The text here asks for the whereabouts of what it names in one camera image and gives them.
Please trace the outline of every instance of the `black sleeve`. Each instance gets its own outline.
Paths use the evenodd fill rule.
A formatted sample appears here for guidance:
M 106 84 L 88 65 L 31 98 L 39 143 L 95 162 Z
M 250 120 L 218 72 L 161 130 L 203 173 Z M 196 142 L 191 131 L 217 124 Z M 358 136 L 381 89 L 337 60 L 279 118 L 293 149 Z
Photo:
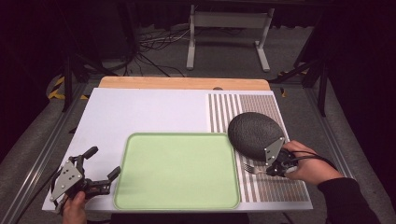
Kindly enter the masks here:
M 361 194 L 358 182 L 351 178 L 337 178 L 318 185 L 324 194 L 328 221 L 339 223 L 380 223 L 378 217 Z

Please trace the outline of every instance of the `fork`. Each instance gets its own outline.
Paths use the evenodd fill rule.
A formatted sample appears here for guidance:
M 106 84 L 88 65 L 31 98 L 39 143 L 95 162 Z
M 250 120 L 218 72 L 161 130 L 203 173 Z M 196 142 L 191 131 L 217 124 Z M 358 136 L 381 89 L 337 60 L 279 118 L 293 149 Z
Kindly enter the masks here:
M 251 174 L 254 174 L 254 175 L 257 175 L 257 174 L 266 174 L 265 171 L 263 171 L 263 170 L 261 170 L 261 169 L 259 169 L 259 168 L 256 168 L 256 167 L 254 167 L 254 166 L 247 165 L 247 164 L 244 164 L 244 169 L 245 169 L 247 172 L 249 172 L 249 173 L 251 173 Z

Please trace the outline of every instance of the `black oval object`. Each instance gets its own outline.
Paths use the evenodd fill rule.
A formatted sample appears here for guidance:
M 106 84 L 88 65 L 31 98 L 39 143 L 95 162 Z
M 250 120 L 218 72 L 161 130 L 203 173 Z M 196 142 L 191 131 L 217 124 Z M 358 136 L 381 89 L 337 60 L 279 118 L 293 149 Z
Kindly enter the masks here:
M 228 126 L 233 148 L 255 161 L 265 161 L 264 149 L 284 137 L 282 129 L 271 118 L 256 112 L 237 115 Z

